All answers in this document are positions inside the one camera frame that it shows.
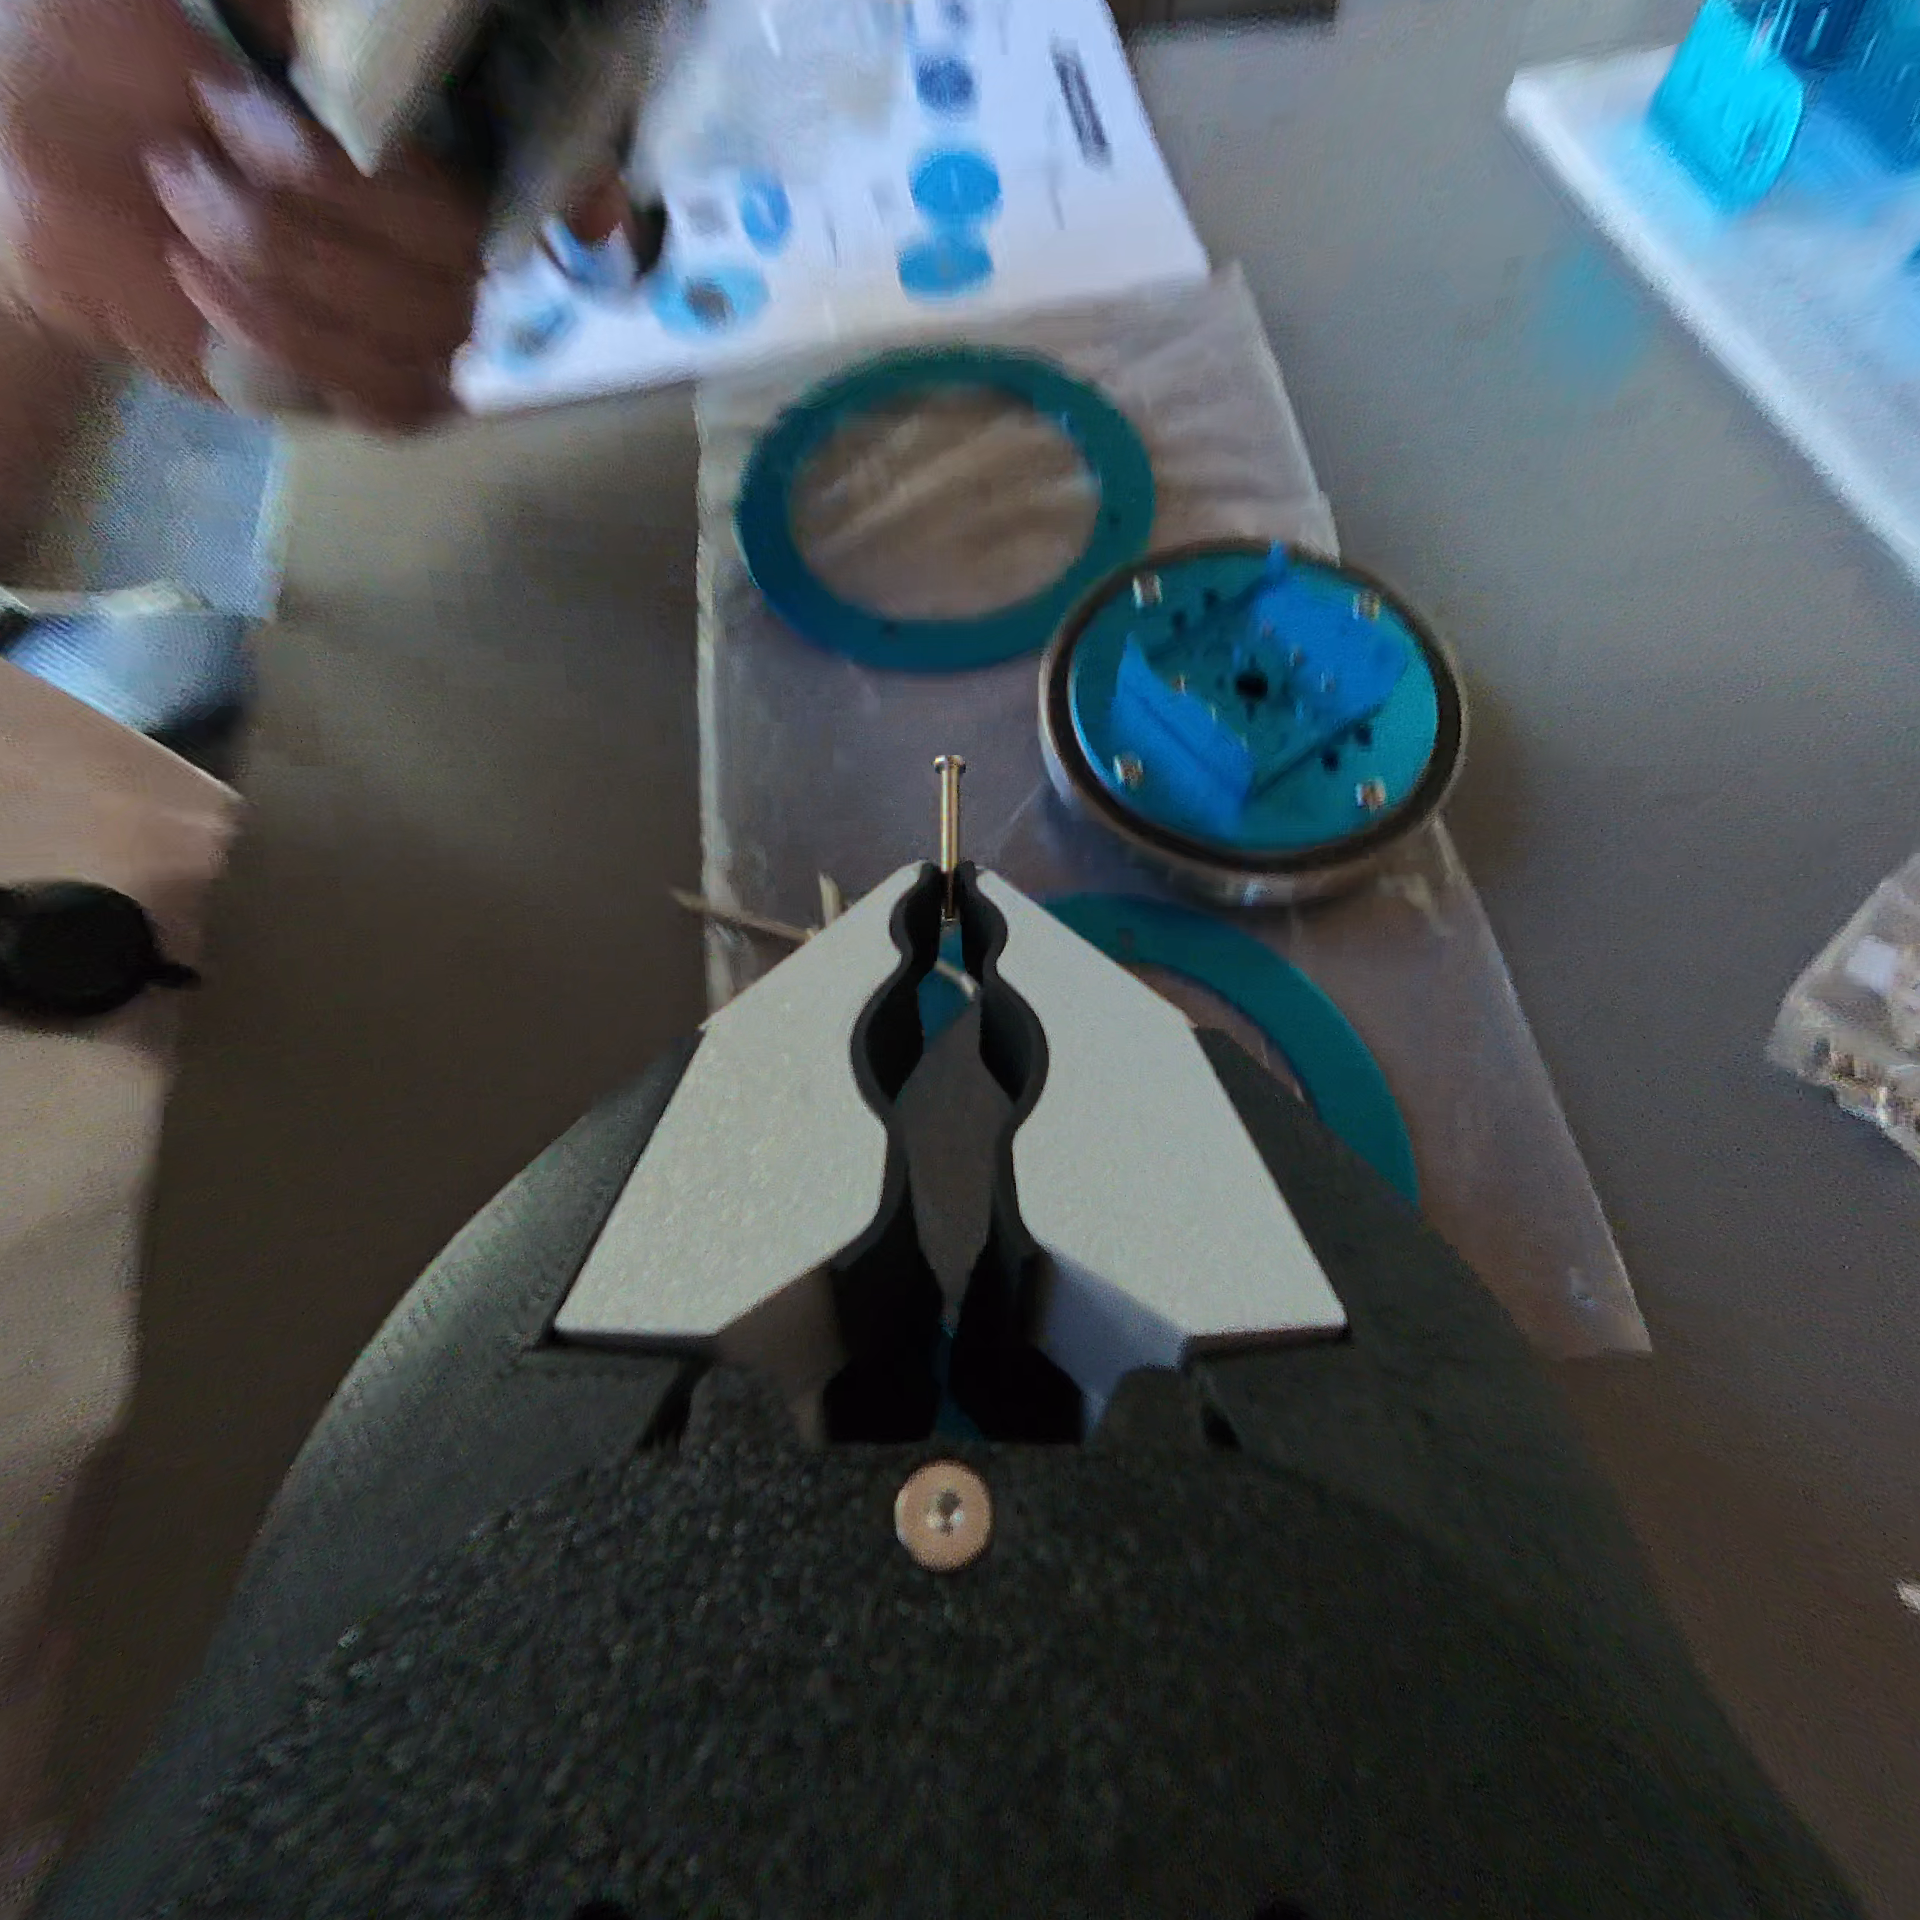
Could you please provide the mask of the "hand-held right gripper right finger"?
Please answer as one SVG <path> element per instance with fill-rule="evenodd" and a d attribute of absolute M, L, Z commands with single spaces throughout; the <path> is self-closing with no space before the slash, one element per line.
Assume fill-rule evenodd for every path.
<path fill-rule="evenodd" d="M 1134 1372 L 1341 1339 L 1346 1309 L 1196 1026 L 1003 878 L 960 870 L 1006 1100 L 960 1302 L 973 1425 L 1095 1425 Z"/>

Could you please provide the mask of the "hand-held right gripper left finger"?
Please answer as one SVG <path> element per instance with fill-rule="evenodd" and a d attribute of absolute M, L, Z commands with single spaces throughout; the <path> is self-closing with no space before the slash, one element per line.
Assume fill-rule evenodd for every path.
<path fill-rule="evenodd" d="M 724 1362 L 806 1430 L 930 1435 L 943 1297 L 899 1097 L 946 879 L 904 867 L 712 1013 L 555 1315 L 555 1339 Z"/>

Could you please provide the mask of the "grey desk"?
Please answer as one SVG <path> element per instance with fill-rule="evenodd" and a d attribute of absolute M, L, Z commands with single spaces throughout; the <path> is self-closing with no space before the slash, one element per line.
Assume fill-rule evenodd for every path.
<path fill-rule="evenodd" d="M 1768 1067 L 1916 851 L 1916 591 L 1525 159 L 1692 5 L 1172 33 L 1146 103 L 1334 526 L 1472 676 L 1448 826 L 1651 1326 L 1568 1387 L 1698 1662 L 1916 1915 L 1916 1165 Z M 430 1258 L 704 999 L 684 398 L 293 459 L 56 1743 L 84 1829 Z"/>

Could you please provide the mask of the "person's left hand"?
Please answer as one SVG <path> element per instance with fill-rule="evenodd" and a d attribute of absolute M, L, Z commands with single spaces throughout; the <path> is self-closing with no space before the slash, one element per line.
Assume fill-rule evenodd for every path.
<path fill-rule="evenodd" d="M 431 159 L 364 175 L 189 5 L 5 5 L 6 292 L 110 361 L 213 398 L 239 349 L 325 414 L 453 409 L 484 210 Z"/>

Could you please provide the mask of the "clear plastic sheet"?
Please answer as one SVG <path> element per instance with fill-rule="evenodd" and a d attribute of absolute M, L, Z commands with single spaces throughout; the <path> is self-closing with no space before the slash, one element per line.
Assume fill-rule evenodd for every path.
<path fill-rule="evenodd" d="M 811 645 L 739 555 L 760 436 L 829 378 L 899 348 L 1028 353 L 1118 404 L 1155 466 L 1155 549 L 1245 540 L 1338 557 L 1272 345 L 1242 267 L 1013 317 L 788 353 L 701 383 L 700 763 L 704 891 L 795 922 L 816 878 L 848 895 L 924 857 L 933 757 L 967 758 L 967 849 L 1028 895 L 1157 895 L 1206 909 L 1304 973 L 1349 1019 L 1405 1125 L 1428 1221 L 1549 1356 L 1651 1338 L 1498 938 L 1442 811 L 1381 852 L 1253 903 L 1155 870 L 1052 780 L 1039 657 L 920 676 Z"/>

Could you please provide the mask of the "printed instruction sheet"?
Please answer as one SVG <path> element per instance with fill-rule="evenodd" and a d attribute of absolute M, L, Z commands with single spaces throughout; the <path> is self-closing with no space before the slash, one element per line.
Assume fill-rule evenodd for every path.
<path fill-rule="evenodd" d="M 480 300 L 474 417 L 1202 281 L 1106 5 L 719 5 L 639 142 L 659 263 L 550 227 Z"/>

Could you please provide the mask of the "pale blue cloth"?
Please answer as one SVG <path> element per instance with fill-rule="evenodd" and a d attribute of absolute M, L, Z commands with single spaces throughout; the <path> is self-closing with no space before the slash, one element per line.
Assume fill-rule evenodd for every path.
<path fill-rule="evenodd" d="M 143 375 L 110 389 L 54 514 L 50 582 L 5 590 L 5 661 L 191 761 L 254 690 L 282 591 L 277 431 Z"/>

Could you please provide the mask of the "clear bag of small parts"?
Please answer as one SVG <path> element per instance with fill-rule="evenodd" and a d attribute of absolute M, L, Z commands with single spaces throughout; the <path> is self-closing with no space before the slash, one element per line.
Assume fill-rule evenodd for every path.
<path fill-rule="evenodd" d="M 1918 855 L 1790 985 L 1765 1053 L 1918 1161 Z"/>

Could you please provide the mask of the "blue metal part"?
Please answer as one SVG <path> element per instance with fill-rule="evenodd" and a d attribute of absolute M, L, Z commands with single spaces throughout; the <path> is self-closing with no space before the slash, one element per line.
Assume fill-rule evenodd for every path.
<path fill-rule="evenodd" d="M 1652 89 L 1647 130 L 1724 212 L 1791 170 L 1856 182 L 1918 170 L 1916 3 L 1707 3 Z"/>

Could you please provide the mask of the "round teal base with bracket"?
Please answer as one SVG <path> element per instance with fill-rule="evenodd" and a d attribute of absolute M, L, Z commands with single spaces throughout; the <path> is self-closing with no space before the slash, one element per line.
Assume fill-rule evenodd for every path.
<path fill-rule="evenodd" d="M 1194 898 L 1355 891 L 1444 811 L 1469 747 L 1452 652 L 1379 577 L 1301 545 L 1162 549 L 1068 615 L 1039 745 L 1082 821 Z"/>

